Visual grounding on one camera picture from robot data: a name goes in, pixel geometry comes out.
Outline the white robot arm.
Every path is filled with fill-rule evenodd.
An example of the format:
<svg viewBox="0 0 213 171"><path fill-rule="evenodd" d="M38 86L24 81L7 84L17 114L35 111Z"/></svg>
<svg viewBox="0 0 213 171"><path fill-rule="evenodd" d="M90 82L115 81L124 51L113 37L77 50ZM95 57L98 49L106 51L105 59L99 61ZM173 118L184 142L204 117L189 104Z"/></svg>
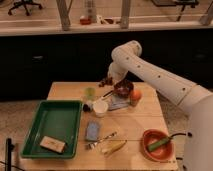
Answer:
<svg viewBox="0 0 213 171"><path fill-rule="evenodd" d="M114 48L108 77L114 83L131 72L147 82L188 116L184 171L213 171L213 92L140 58L142 47L132 40Z"/></svg>

